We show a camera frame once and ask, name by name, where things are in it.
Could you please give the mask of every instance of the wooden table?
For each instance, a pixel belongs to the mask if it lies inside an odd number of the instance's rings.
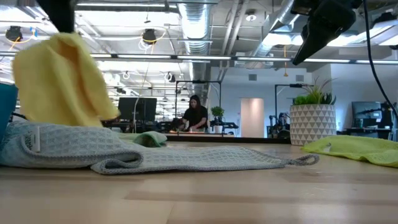
[[[283,157],[304,154],[290,145],[240,146]],[[0,220],[4,224],[397,223],[398,170],[329,156],[309,167],[119,176],[2,167]]]

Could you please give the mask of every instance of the potted plant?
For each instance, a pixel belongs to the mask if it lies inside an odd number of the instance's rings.
[[[290,107],[290,140],[293,145],[303,146],[321,138],[336,134],[336,96],[333,98],[324,87],[332,81],[325,80],[322,85],[304,85],[306,96],[298,96]]]
[[[224,109],[221,108],[220,106],[215,106],[211,108],[211,113],[214,116],[214,121],[215,121],[215,131],[217,134],[220,134],[223,132],[223,126],[221,125],[223,122],[223,116],[224,116]]]

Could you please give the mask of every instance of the exposed ductwork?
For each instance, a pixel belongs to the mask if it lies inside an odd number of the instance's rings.
[[[210,26],[210,5],[209,4],[178,4],[181,14],[181,25],[184,39],[207,39]],[[185,42],[185,48],[189,55],[208,55],[208,42]],[[192,80],[205,80],[206,64],[190,63],[190,74]],[[206,96],[203,90],[204,85],[193,85],[194,93]]]
[[[283,26],[288,26],[288,30],[293,29],[293,23],[296,21],[299,15],[293,15],[290,13],[292,9],[294,0],[284,0],[282,2],[281,8],[271,14],[268,15],[266,21],[263,25],[263,33],[265,36],[263,37],[263,41],[257,46],[255,50],[253,50],[250,54],[251,57],[266,57],[271,51],[273,45],[267,45],[266,37],[269,32],[274,31],[276,29],[280,29]],[[248,69],[254,68],[270,68],[269,65],[264,65],[259,62],[247,62],[245,67]]]

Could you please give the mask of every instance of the ceiling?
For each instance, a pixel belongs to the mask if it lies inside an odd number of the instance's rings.
[[[107,2],[137,2],[137,1],[107,1]],[[262,27],[266,16],[277,12],[281,5],[281,0],[263,0],[250,1],[247,9],[253,9],[256,20],[247,21],[243,19],[239,27],[237,40],[232,48],[232,53],[250,52],[254,50],[262,41]],[[392,9],[396,1],[370,1],[370,9],[372,13],[377,16],[386,9]],[[218,4],[212,4],[210,13],[210,36],[211,40],[210,55],[219,55],[224,41],[224,36],[227,30],[226,25],[231,19],[231,8],[233,1],[219,0]],[[236,18],[239,17],[239,9],[242,4],[238,6]],[[15,7],[15,4],[0,5],[0,51],[10,50],[12,43],[6,39],[5,33],[8,28],[13,26],[21,26],[23,33],[22,41],[27,41],[23,44],[16,44],[11,51],[19,51],[29,48],[40,41],[48,39],[51,35],[58,31],[48,20],[46,13],[40,7]],[[76,30],[81,34],[87,43],[88,48],[92,53],[108,53],[108,54],[166,54],[166,55],[181,55],[186,54],[182,22],[180,14],[164,13],[164,12],[147,12],[146,7],[143,7],[142,12],[123,12],[123,11],[79,11],[76,14]],[[355,34],[360,34],[364,31],[363,19],[358,17],[355,25],[350,31]],[[292,33],[299,35],[307,18],[300,16],[294,24]],[[37,31],[37,37],[32,35],[31,27]],[[156,44],[147,50],[143,50],[140,45],[141,35],[145,29],[155,29],[157,37],[163,37],[156,42]],[[274,57],[293,57],[300,46],[286,45],[285,47],[274,46],[271,53]],[[373,46],[374,58],[386,58],[390,56],[391,50],[388,46]],[[367,57],[365,48],[360,47],[325,47],[317,52],[314,57],[317,58],[358,58],[365,59]],[[0,78],[12,80],[11,60],[12,58],[0,57]],[[159,98],[159,103],[165,106],[159,107],[160,110],[166,111],[167,114],[172,114],[174,111],[172,102],[174,98],[173,87],[175,83],[170,83],[167,80],[167,74],[175,75],[176,80],[192,80],[192,71],[190,70],[190,62],[126,62],[126,61],[97,61],[98,67],[103,71],[104,77],[109,85],[109,95],[115,99],[119,96],[153,96]],[[312,72],[317,69],[319,64],[303,63],[297,68],[300,68],[297,73]],[[273,68],[278,70],[284,68],[285,63],[274,63]],[[230,68],[227,72],[226,82],[229,80],[239,80],[234,78],[234,74],[240,72],[248,73],[244,68]],[[116,91],[115,86],[127,90],[126,94],[120,94]],[[193,86],[185,85],[187,89],[183,89],[179,94],[179,100],[188,100],[188,96],[192,93]],[[180,101],[184,108],[188,106],[187,102]]]

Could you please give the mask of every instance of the yellow-green cloth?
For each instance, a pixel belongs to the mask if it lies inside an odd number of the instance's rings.
[[[398,142],[357,136],[330,136],[307,144],[306,152],[368,161],[375,165],[398,168]]]
[[[119,133],[119,138],[127,143],[136,143],[145,147],[162,147],[167,136],[156,131],[148,131],[142,134]]]
[[[12,64],[22,113],[31,121],[102,126],[119,114],[78,34],[56,34],[21,50]]]

